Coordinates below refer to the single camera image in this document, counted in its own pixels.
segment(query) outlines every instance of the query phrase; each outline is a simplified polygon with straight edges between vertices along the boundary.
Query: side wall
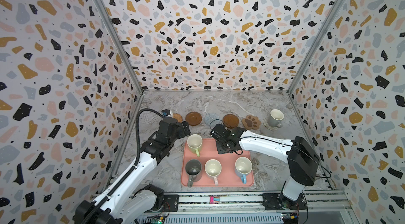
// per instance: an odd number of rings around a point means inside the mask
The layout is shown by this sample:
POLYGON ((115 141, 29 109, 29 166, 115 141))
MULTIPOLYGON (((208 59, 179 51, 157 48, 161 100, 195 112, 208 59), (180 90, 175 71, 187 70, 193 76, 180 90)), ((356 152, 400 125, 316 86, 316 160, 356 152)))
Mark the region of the side wall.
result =
POLYGON ((335 0, 104 0, 144 89, 288 89, 335 0))
POLYGON ((0 223, 73 223, 135 108, 92 0, 0 0, 0 223))
POLYGON ((404 222, 404 13, 405 0, 347 0, 292 91, 362 223, 404 222))

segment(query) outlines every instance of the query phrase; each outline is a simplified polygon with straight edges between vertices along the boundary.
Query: dark gray mug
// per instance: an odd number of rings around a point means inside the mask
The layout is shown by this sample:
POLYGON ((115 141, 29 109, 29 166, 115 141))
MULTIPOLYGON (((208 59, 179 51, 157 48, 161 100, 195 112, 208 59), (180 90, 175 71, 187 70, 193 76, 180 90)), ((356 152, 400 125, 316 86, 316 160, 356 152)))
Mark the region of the dark gray mug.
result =
POLYGON ((185 171, 188 175, 188 182, 187 182, 188 187, 193 186, 194 182, 200 180, 203 174, 201 172, 202 167, 203 166, 201 165, 201 162, 196 159, 192 159, 187 162, 187 164, 185 165, 185 171))

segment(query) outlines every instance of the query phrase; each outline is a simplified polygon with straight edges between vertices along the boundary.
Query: pink tray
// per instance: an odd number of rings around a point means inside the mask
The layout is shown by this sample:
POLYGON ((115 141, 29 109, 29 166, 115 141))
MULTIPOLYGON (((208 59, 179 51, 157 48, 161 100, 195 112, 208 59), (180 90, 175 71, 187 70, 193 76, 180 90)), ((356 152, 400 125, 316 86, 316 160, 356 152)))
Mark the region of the pink tray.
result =
POLYGON ((188 175, 185 172, 185 165, 191 159, 197 159, 202 165, 202 177, 199 181, 194 182, 193 186, 215 186, 214 180, 210 179, 205 173, 205 163, 210 159, 216 159, 221 163, 222 170, 221 174, 218 176, 218 185, 222 187, 249 187, 254 183, 253 172, 246 176, 247 183, 243 184, 242 180, 235 174, 235 161, 239 157, 247 157, 250 160, 250 152, 243 151, 240 156, 235 153, 218 154, 217 146, 215 144, 215 139, 202 139, 202 149, 200 151, 200 157, 190 151, 187 143, 184 147, 183 156, 183 169, 181 170, 181 184, 187 186, 188 175))

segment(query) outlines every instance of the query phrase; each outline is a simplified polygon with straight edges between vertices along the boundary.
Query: paw print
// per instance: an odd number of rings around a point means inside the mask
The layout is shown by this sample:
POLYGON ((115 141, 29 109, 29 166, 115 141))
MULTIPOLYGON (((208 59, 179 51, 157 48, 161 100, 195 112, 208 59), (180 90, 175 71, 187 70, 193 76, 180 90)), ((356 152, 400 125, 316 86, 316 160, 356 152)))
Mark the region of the paw print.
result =
POLYGON ((247 129, 259 129, 260 125, 262 124, 258 117, 253 115, 248 115, 244 119, 242 119, 243 126, 247 129))

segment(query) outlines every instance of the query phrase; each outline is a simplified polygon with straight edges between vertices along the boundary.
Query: gray mug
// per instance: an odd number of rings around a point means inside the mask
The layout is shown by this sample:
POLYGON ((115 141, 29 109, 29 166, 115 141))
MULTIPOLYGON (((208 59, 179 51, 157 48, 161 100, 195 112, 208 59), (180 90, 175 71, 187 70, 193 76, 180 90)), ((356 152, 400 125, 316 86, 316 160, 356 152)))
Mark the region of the gray mug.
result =
POLYGON ((269 126, 282 127, 281 120, 284 119, 284 113, 281 110, 273 109, 270 111, 270 116, 267 119, 269 126))
POLYGON ((192 159, 187 162, 187 164, 185 165, 185 171, 188 175, 188 182, 187 182, 188 187, 193 186, 194 182, 200 180, 203 174, 201 172, 202 167, 203 166, 201 165, 201 162, 196 159, 192 159))

